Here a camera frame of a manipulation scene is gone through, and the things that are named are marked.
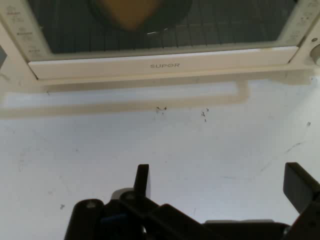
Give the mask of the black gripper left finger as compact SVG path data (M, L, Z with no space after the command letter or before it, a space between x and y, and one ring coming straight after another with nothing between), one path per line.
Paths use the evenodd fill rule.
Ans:
M133 188L107 204L99 199L78 202L66 230L66 240L202 240L203 225L176 208L147 197L149 165L137 167Z

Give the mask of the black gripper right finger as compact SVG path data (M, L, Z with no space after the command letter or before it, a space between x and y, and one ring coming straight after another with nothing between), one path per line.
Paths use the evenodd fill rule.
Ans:
M320 183L297 162L287 162L283 192L298 212L297 219L284 232L284 240L320 238Z

